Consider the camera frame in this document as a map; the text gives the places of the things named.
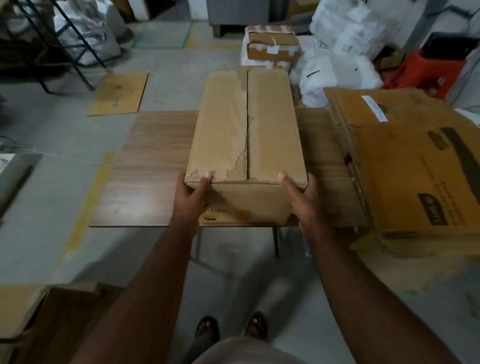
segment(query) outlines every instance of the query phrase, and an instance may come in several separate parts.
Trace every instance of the person's right arm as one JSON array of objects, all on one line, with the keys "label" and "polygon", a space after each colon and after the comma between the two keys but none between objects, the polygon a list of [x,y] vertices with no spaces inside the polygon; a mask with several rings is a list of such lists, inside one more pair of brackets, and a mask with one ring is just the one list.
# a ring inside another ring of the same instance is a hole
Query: person's right arm
[{"label": "person's right arm", "polygon": [[330,307],[359,364],[460,363],[443,342],[348,249],[320,211],[309,174],[302,193],[285,174],[279,179],[306,234]]}]

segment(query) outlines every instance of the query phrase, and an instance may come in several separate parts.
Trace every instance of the person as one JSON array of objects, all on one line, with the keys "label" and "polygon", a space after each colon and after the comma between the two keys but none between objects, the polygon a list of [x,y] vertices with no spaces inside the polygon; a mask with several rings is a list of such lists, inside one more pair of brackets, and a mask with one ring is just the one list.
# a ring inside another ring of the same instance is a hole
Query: person
[{"label": "person", "polygon": [[[192,239],[199,229],[212,175],[206,173],[195,191],[184,184],[183,178],[178,178],[165,233],[82,343],[72,364],[151,364],[167,359]],[[308,175],[304,192],[285,173],[281,172],[279,179],[308,238],[328,302],[356,362],[458,364],[442,341],[347,247],[337,243],[322,214],[315,178]],[[245,337],[219,341],[216,320],[206,316],[197,326],[193,345],[182,363],[301,363],[266,343],[267,330],[265,316],[255,313]]]}]

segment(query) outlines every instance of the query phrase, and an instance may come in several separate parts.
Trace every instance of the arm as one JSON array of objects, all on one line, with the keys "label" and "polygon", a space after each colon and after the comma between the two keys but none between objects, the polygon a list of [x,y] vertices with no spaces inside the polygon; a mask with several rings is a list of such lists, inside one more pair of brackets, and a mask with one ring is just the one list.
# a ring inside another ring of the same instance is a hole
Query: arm
[{"label": "arm", "polygon": [[73,364],[163,363],[177,321],[192,239],[211,174],[190,195],[178,178],[173,215],[123,294],[72,359]]},{"label": "arm", "polygon": [[306,234],[325,294],[359,364],[459,364],[447,347],[346,247],[323,219],[315,178],[300,192],[285,174],[300,229]]}]

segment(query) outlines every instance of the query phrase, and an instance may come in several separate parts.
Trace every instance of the person's left arm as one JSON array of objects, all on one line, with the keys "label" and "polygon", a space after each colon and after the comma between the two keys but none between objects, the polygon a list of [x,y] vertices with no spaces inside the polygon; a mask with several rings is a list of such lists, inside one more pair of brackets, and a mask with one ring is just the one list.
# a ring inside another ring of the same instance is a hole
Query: person's left arm
[{"label": "person's left arm", "polygon": [[179,176],[173,214],[139,272],[73,357],[72,364],[163,363],[180,307],[204,195],[212,176],[191,193]]}]

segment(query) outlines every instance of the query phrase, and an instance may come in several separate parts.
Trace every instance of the foot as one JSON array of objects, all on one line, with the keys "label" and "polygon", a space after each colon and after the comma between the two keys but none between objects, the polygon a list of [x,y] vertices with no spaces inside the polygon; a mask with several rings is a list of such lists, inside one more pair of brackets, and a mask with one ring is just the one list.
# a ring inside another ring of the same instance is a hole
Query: foot
[{"label": "foot", "polygon": [[203,339],[215,344],[220,340],[218,323],[212,316],[205,316],[200,320],[195,330],[195,339]]},{"label": "foot", "polygon": [[245,336],[266,341],[267,340],[267,319],[265,315],[257,311],[248,322]]}]

